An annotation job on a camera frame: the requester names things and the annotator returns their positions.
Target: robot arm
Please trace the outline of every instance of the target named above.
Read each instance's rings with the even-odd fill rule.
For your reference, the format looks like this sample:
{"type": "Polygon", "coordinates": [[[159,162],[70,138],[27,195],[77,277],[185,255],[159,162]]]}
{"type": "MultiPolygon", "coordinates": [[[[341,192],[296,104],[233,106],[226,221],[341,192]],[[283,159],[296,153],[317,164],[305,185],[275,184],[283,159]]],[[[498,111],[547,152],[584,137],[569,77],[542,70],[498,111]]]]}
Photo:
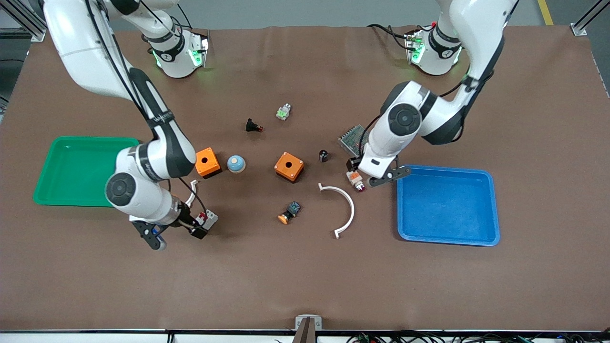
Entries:
{"type": "Polygon", "coordinates": [[[504,44],[502,31],[516,0],[453,0],[449,18],[470,56],[470,69],[452,101],[414,81],[398,84],[381,107],[381,117],[357,167],[372,176],[371,186],[406,176],[390,169],[417,134],[433,145],[455,141],[464,118],[490,78],[504,44]]]}
{"type": "Polygon", "coordinates": [[[106,184],[107,199],[130,215],[153,249],[165,247],[156,225],[162,230],[186,225],[193,234],[198,225],[188,206],[158,182],[188,175],[195,165],[195,149],[147,75],[120,52],[108,22],[108,13],[118,10],[101,0],[47,0],[44,11],[74,81],[93,93],[133,101],[153,133],[150,142],[118,153],[115,174],[106,184]]]}

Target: brown table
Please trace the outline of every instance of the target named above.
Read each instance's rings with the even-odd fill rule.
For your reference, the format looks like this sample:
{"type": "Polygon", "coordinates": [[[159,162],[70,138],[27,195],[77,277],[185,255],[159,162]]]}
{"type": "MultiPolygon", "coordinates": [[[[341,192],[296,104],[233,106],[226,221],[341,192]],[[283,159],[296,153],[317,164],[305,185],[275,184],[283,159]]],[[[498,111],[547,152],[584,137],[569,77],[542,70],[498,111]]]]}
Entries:
{"type": "Polygon", "coordinates": [[[168,231],[161,253],[112,208],[34,204],[57,136],[150,133],[131,103],[79,88],[50,39],[32,45],[0,126],[0,328],[282,328],[305,312],[330,329],[608,326],[610,102],[587,38],[563,26],[507,27],[462,140],[417,139],[401,155],[493,175],[501,241],[478,248],[398,238],[395,186],[356,195],[336,142],[368,123],[398,82],[448,90],[466,58],[434,78],[372,29],[213,31],[212,68],[170,79],[139,36],[118,34],[195,148],[212,146],[223,161],[240,154],[248,167],[201,182],[219,222],[204,240],[168,231]],[[286,102],[293,112],[281,122],[286,102]],[[248,117],[266,131],[246,133],[248,117]],[[332,154],[325,164],[321,149],[332,154]],[[273,171],[283,151],[306,163],[294,185],[273,171]],[[332,230],[347,203],[318,182],[354,195],[356,217],[339,240],[332,230]],[[303,210],[284,226],[276,216],[292,200],[303,210]]]}

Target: blue tray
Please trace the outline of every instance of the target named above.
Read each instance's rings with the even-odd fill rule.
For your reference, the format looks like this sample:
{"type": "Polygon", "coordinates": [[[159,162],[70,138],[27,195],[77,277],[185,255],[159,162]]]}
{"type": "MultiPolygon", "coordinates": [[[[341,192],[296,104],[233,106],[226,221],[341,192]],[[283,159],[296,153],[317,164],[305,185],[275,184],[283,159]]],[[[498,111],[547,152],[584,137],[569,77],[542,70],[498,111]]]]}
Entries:
{"type": "Polygon", "coordinates": [[[500,241],[493,179],[484,170],[411,165],[397,181],[406,240],[491,247],[500,241]]]}

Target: yellow line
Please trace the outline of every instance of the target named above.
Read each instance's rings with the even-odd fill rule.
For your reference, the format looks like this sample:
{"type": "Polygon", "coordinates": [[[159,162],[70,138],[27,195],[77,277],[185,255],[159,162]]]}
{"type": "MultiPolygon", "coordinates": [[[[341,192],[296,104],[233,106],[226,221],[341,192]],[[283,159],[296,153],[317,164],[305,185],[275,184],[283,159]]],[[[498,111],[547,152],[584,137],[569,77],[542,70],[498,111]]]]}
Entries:
{"type": "Polygon", "coordinates": [[[553,19],[551,18],[551,12],[548,11],[547,2],[545,0],[538,0],[538,6],[540,6],[544,23],[546,25],[553,25],[553,19]]]}

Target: orange cube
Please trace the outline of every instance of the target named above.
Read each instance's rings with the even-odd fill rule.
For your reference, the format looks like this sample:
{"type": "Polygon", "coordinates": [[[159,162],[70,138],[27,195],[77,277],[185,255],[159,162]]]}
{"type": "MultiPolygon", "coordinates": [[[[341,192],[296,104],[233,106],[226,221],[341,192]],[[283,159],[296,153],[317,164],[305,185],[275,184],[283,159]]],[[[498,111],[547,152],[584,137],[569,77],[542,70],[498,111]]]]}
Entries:
{"type": "Polygon", "coordinates": [[[305,163],[298,157],[292,156],[289,153],[284,153],[275,164],[275,172],[286,180],[295,183],[299,177],[305,163]]]}
{"type": "Polygon", "coordinates": [[[211,178],[223,171],[212,148],[203,149],[197,153],[195,168],[197,168],[197,173],[204,179],[211,178]]]}

